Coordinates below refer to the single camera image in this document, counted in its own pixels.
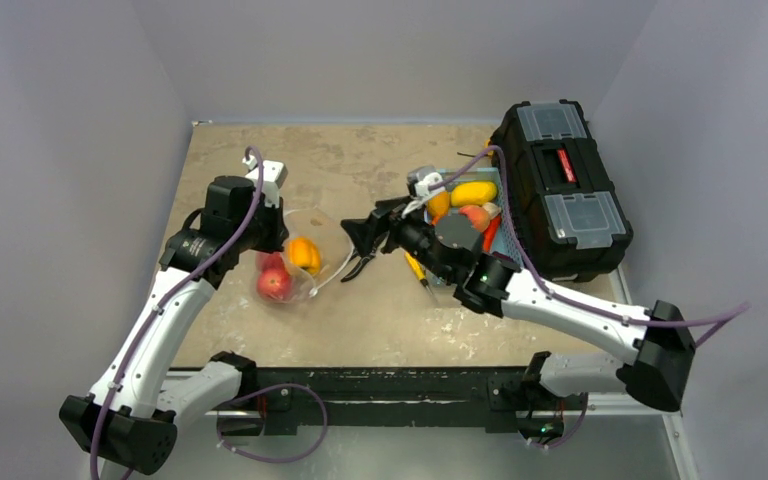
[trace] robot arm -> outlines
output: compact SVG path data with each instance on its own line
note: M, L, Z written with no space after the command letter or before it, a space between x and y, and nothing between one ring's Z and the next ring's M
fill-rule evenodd
M250 168L254 165L253 160L246 163ZM281 250L288 237L279 194L286 175L282 163L264 162L262 198L246 230L204 273L159 306L161 297L232 238L254 199L258 171L252 170L245 178L217 177L207 189L204 208L194 212L187 224L169 238L149 299L122 349L86 396L69 396L60 408L61 421L84 451L91 450L95 424L104 406L102 399L111 388L118 389L104 414L99 456L149 475L165 462L179 428L252 386L254 362L222 353L214 356L197 375L160 392L193 320L219 288L225 274L239 263L240 254L251 249ZM191 228L189 223L198 215L199 228ZM157 320L151 322L154 313ZM142 341L134 345L148 322L151 323ZM115 373L126 357L131 361L117 385Z
M383 253L403 248L429 272L455 285L454 297L470 310L539 323L606 352L535 355L528 381L548 396L624 391L658 410L680 408L696 350L686 327L635 325L561 302L547 295L531 272L508 258L484 253L481 234L466 217L446 216L436 227L427 224L419 207L439 191L435 173L432 167L417 169L408 175L411 196L379 201L366 219L341 222L360 255L371 252L375 239L386 234ZM646 309L606 302L550 282L545 285L579 304L629 321L683 320L678 308L666 302Z

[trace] yellow squash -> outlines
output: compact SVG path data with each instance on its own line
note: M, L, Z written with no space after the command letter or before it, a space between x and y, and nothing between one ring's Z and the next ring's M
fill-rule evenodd
M498 189L493 182L467 182L452 190L451 204L453 207L466 205L484 205L496 198Z

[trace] yellow screwdriver handle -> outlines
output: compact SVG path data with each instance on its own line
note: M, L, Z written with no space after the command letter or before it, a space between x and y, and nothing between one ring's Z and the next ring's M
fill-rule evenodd
M405 252L405 260L408 261L408 265L411 267L411 270L413 270L414 275L416 275L416 278L423 284L423 280L425 280L425 272L422 271L422 267L419 265L419 262L416 261L415 258L411 256L410 253Z

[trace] plastic bag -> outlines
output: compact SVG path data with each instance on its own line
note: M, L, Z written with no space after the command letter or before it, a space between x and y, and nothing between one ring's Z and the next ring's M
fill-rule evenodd
M352 242L339 222L318 208L287 211L284 223L290 232L284 251L272 255L258 253L255 262L254 289L258 297L270 303L297 303L313 298L345 268L352 254ZM310 248L318 256L316 261L307 256Z

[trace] red pepper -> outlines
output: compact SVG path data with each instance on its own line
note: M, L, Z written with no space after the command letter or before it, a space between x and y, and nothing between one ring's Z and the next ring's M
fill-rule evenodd
M490 220L490 225L487 230L484 230L484 251L490 252L490 248L493 247L493 239L496 238L496 232L499 230L499 225L502 224L502 216L496 215L496 218Z

